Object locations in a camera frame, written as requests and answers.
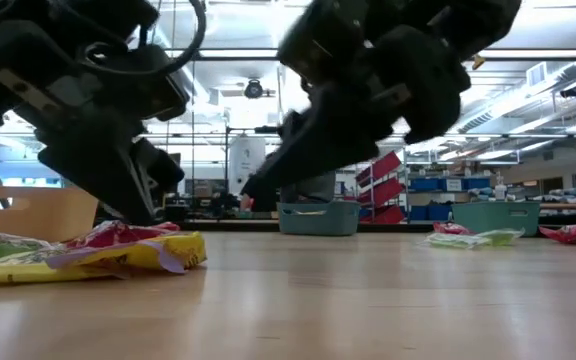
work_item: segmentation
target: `desk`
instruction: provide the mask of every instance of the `desk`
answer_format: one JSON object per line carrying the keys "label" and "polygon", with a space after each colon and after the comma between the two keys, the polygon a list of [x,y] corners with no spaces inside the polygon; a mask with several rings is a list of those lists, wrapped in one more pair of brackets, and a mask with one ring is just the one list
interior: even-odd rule
{"label": "desk", "polygon": [[576,247],[206,233],[185,276],[0,288],[0,360],[571,360]]}

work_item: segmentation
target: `yellow snack bag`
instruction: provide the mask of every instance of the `yellow snack bag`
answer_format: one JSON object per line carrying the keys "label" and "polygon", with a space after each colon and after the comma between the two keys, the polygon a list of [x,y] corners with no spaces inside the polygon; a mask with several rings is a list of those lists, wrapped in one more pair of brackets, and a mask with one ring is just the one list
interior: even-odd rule
{"label": "yellow snack bag", "polygon": [[0,283],[118,276],[125,269],[184,273],[206,260],[201,234],[167,235],[106,248],[39,250],[0,259]]}

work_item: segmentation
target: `teal plastic bin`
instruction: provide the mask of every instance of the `teal plastic bin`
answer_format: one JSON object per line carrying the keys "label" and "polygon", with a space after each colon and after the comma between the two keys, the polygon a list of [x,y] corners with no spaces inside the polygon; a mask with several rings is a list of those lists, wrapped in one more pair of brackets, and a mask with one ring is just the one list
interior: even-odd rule
{"label": "teal plastic bin", "polygon": [[279,231],[292,235],[349,236],[357,232],[359,203],[277,204]]}
{"label": "teal plastic bin", "polygon": [[452,205],[455,223],[476,233],[515,229],[524,236],[537,234],[539,202],[475,202]]}

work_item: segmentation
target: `red shelf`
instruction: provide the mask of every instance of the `red shelf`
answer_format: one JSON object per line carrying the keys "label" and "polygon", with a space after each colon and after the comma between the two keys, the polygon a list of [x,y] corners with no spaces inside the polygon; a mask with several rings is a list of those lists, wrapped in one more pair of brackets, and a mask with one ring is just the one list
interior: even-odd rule
{"label": "red shelf", "polygon": [[399,224],[404,218],[404,213],[401,212],[399,205],[390,205],[377,208],[374,221],[372,215],[364,216],[359,221],[371,224]]}
{"label": "red shelf", "polygon": [[401,192],[404,191],[404,187],[399,183],[399,179],[396,177],[376,185],[374,187],[374,203],[372,201],[372,197],[370,196],[371,191],[373,190],[368,189],[362,192],[357,198],[357,202],[359,202],[359,204],[362,206],[368,204],[371,206],[374,205],[375,207],[379,207],[385,204],[388,200],[401,194]]}
{"label": "red shelf", "polygon": [[[401,160],[397,157],[394,152],[389,152],[381,159],[377,160],[371,166],[362,170],[359,175],[355,177],[357,180],[357,185],[360,187],[365,187],[370,185],[371,180],[381,179],[388,173],[397,169],[401,165]],[[372,178],[370,176],[370,169],[372,168]]]}

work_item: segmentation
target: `red rack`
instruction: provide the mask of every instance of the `red rack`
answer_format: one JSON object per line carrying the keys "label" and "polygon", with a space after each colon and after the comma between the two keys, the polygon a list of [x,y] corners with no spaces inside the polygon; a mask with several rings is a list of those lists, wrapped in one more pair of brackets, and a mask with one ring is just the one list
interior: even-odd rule
{"label": "red rack", "polygon": [[361,192],[357,201],[363,208],[370,208],[370,214],[360,219],[362,222],[373,224],[397,224],[404,219],[399,205],[388,205],[388,202],[404,191],[403,185],[395,175],[386,176],[401,165],[401,161],[394,152],[389,152],[356,176],[357,185],[366,188]]}

